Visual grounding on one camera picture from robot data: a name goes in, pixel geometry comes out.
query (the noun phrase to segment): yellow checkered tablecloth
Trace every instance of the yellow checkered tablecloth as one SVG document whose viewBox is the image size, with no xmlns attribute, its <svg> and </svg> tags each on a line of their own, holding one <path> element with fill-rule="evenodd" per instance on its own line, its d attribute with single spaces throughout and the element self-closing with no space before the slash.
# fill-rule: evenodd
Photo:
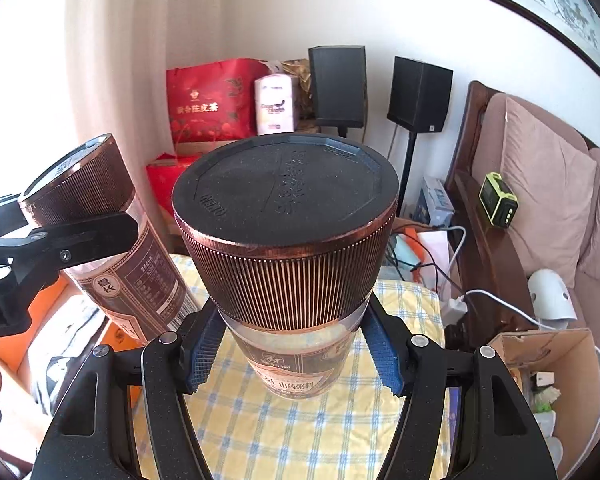
<svg viewBox="0 0 600 480">
<path fill-rule="evenodd" d="M 191 259 L 172 257 L 202 306 L 207 294 Z M 435 294 L 392 280 L 379 280 L 374 292 L 385 310 L 405 320 L 413 333 L 444 344 Z M 208 381 L 187 397 L 214 480 L 375 479 L 402 402 L 382 386 L 362 331 L 331 389 L 314 399 L 292 401 L 265 388 L 227 330 Z M 134 430 L 142 475 L 157 480 L 142 400 Z M 446 476 L 449 456 L 447 397 L 431 478 Z"/>
</svg>

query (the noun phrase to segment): blue gripper pad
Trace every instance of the blue gripper pad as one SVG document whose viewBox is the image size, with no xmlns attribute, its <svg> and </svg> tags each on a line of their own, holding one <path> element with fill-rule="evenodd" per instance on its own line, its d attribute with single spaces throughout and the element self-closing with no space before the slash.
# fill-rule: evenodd
<svg viewBox="0 0 600 480">
<path fill-rule="evenodd" d="M 194 392 L 209 378 L 225 329 L 220 313 L 214 310 L 191 351 L 191 373 L 187 377 L 187 386 Z"/>
<path fill-rule="evenodd" d="M 405 387 L 405 381 L 400 372 L 400 356 L 371 304 L 367 308 L 360 326 L 382 384 L 389 388 L 392 394 L 400 396 Z"/>
</svg>

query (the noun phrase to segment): window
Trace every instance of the window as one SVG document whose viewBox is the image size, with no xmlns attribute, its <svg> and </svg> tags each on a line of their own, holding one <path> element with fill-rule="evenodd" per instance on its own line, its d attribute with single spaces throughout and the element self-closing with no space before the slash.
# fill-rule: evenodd
<svg viewBox="0 0 600 480">
<path fill-rule="evenodd" d="M 19 193 L 76 145 L 65 0 L 0 0 L 0 195 Z"/>
</svg>

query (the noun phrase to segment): copper ridged cap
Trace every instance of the copper ridged cap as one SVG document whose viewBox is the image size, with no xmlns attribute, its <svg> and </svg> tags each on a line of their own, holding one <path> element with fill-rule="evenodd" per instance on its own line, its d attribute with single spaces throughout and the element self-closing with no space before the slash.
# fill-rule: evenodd
<svg viewBox="0 0 600 480">
<path fill-rule="evenodd" d="M 18 201 L 27 220 L 43 226 L 125 210 L 134 191 L 118 145 L 106 134 L 47 168 Z"/>
<path fill-rule="evenodd" d="M 305 330 L 348 316 L 369 294 L 397 192 L 394 168 L 367 146 L 273 134 L 197 160 L 176 183 L 173 209 L 224 313 Z"/>
</svg>

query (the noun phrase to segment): black speaker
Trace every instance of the black speaker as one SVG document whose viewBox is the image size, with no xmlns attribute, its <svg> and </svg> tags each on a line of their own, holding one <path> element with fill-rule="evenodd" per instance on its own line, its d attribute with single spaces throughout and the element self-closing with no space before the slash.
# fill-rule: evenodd
<svg viewBox="0 0 600 480">
<path fill-rule="evenodd" d="M 396 56 L 387 119 L 417 134 L 442 131 L 453 75 L 453 70 Z"/>
<path fill-rule="evenodd" d="M 311 92 L 318 126 L 363 128 L 366 123 L 364 46 L 309 49 Z"/>
</svg>

